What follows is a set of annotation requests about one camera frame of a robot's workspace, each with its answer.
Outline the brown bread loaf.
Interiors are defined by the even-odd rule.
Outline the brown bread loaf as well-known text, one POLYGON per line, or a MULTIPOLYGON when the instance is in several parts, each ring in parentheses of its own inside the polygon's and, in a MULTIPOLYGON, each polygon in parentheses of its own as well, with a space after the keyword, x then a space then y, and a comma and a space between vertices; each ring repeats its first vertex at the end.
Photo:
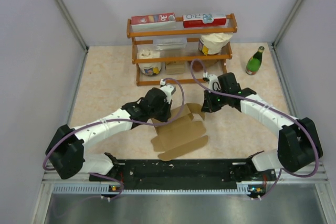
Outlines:
POLYGON ((196 61, 193 64, 193 70, 195 72, 199 72, 203 70, 203 66, 208 70, 211 66, 215 65, 218 62, 218 60, 202 60, 203 65, 196 61))

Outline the large white flour bag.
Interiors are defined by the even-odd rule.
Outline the large white flour bag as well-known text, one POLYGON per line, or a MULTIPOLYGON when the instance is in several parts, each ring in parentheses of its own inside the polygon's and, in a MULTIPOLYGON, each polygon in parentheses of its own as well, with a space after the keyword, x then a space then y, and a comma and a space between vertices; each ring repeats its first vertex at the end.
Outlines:
POLYGON ((226 46, 233 33, 212 33, 200 35, 198 49, 204 55, 215 55, 226 46))

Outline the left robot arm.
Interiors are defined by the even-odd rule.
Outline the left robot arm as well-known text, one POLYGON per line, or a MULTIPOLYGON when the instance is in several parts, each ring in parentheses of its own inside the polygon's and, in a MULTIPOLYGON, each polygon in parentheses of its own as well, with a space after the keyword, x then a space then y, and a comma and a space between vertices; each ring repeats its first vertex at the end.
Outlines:
POLYGON ((112 155, 90 154, 88 149, 117 133, 147 125, 151 119, 167 122, 175 91, 171 84, 152 88, 144 97, 126 103, 92 123, 73 128, 68 125, 59 127, 46 150, 47 160, 61 179, 69 179, 78 173, 96 173, 107 180, 116 179, 119 168, 112 155))

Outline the red foil wrap box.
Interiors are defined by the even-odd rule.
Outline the red foil wrap box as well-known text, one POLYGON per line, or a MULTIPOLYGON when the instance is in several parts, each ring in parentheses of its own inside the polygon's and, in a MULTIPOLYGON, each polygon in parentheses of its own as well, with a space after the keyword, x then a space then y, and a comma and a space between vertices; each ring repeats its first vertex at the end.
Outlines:
POLYGON ((131 27, 134 32, 174 29, 176 28, 175 13, 132 16, 131 27))

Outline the green glass bottle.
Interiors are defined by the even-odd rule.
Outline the green glass bottle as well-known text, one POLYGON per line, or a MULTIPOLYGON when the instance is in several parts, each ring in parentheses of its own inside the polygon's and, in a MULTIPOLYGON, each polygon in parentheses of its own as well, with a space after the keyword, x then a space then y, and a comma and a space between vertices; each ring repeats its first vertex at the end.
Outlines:
POLYGON ((264 46, 260 46, 257 52, 247 62, 245 71, 248 75, 255 75, 259 71, 264 50, 264 46))

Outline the brown cardboard box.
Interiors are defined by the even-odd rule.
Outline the brown cardboard box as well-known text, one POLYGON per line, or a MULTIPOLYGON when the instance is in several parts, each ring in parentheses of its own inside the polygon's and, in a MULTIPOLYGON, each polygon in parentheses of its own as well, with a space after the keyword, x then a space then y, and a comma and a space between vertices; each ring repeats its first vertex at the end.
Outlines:
POLYGON ((198 103, 186 103, 171 110, 171 117, 177 119, 165 126, 156 126, 156 137, 151 139, 153 150, 158 152, 158 159, 171 161, 185 154, 196 151, 208 143, 208 135, 203 121, 205 113, 198 103))

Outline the aluminium frame rail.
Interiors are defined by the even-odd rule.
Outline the aluminium frame rail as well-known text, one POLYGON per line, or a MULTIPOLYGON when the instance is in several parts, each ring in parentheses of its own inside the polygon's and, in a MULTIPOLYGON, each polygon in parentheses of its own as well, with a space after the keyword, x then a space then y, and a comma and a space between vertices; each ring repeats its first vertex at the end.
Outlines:
POLYGON ((89 46, 85 42, 83 36, 81 35, 74 19, 72 18, 66 4, 63 0, 54 0, 56 3, 56 6, 58 7, 61 15, 65 19, 70 31, 72 32, 73 36, 75 37, 76 41, 79 43, 81 48, 84 50, 84 52, 87 52, 89 49, 89 46))

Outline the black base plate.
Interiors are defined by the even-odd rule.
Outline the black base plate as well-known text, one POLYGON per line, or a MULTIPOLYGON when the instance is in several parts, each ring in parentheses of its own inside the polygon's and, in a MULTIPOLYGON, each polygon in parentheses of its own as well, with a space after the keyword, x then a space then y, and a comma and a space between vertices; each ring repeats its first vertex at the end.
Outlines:
POLYGON ((107 176, 125 189, 236 189, 238 182, 259 184, 276 179, 272 169, 257 171, 247 159, 120 159, 107 176))

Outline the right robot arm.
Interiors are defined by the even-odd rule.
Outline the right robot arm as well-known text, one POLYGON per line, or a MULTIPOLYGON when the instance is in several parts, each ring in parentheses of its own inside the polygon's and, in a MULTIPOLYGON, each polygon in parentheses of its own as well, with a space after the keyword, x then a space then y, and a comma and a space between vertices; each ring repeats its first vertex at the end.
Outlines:
POLYGON ((203 112, 214 113, 229 105, 257 120, 278 138, 277 149, 252 156, 252 162, 245 166, 248 178, 256 180, 265 170, 278 168, 294 173, 323 156, 315 123, 310 118, 298 119, 277 110, 253 89, 241 88, 232 72, 220 76, 205 72, 203 80, 208 84, 203 112))

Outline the wooden three-tier shelf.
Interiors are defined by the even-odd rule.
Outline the wooden three-tier shelf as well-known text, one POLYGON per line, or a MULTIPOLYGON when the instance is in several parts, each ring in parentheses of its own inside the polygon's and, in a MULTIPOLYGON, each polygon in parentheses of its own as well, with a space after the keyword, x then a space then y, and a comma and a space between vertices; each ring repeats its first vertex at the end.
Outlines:
POLYGON ((201 58, 202 60, 218 60, 223 73, 227 72, 226 61, 233 57, 230 43, 224 46, 216 55, 203 55, 198 49, 199 36, 202 34, 211 33, 236 33, 238 24, 235 14, 231 13, 226 16, 227 22, 225 26, 219 27, 201 27, 201 28, 182 28, 179 30, 161 30, 161 31, 140 31, 134 32, 131 27, 131 19, 127 20, 127 37, 132 41, 132 63, 136 65, 137 86, 152 86, 159 84, 159 80, 142 81, 140 64, 143 63, 167 63, 181 61, 187 63, 194 59, 201 58), (183 49, 164 50, 159 58, 154 59, 139 59, 138 51, 141 46, 153 45, 154 39, 186 37, 187 44, 183 49))

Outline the clear plastic container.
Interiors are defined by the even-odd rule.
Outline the clear plastic container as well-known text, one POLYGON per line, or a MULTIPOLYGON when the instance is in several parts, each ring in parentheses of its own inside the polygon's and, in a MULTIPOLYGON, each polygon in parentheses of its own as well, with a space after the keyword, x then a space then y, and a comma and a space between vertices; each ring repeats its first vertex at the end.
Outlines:
POLYGON ((162 38, 153 41, 155 50, 174 50, 185 48, 187 44, 186 37, 162 38))

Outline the tan block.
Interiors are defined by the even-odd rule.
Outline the tan block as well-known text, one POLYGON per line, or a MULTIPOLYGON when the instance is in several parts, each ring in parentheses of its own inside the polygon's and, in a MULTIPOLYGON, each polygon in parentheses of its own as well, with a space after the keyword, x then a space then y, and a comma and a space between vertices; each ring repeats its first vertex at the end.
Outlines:
POLYGON ((181 61, 167 62, 165 64, 166 74, 182 74, 185 71, 185 63, 181 61))

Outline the red white wrap box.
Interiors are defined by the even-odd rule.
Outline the red white wrap box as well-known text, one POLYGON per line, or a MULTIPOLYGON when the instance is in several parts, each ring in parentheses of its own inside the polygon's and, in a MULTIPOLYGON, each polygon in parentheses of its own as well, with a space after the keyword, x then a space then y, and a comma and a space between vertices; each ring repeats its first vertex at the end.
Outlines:
POLYGON ((199 13, 183 16, 184 28, 224 26, 226 22, 227 18, 224 13, 199 13))

